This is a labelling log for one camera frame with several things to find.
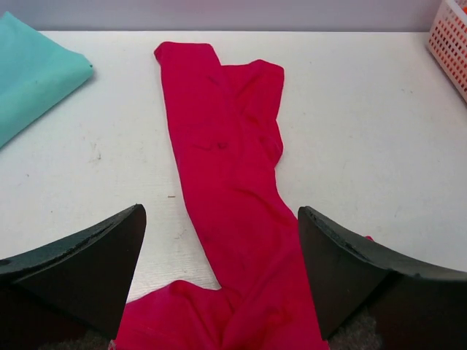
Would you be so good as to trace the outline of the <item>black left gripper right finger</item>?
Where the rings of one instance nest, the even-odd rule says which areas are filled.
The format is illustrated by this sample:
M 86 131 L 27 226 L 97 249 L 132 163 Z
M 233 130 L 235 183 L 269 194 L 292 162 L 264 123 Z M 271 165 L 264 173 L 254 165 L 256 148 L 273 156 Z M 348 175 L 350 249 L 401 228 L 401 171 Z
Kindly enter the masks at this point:
M 466 338 L 466 273 L 387 248 L 309 206 L 298 229 L 320 334 L 366 327 L 378 339 Z

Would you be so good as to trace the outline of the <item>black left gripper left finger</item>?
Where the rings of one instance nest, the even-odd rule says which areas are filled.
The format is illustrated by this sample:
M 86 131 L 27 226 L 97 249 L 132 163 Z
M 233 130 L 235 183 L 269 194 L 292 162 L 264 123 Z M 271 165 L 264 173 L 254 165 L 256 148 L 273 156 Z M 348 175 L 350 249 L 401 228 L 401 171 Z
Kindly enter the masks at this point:
M 104 221 L 1 260 L 1 338 L 117 336 L 144 240 L 146 211 Z

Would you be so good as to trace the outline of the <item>red t shirt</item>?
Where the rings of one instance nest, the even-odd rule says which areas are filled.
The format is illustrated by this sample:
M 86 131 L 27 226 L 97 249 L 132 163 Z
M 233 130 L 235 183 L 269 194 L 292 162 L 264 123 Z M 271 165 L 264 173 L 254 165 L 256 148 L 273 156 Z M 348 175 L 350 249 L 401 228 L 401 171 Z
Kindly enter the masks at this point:
M 155 50 L 185 206 L 220 284 L 186 281 L 129 303 L 118 349 L 326 349 L 280 198 L 281 66 L 224 66 L 209 44 Z

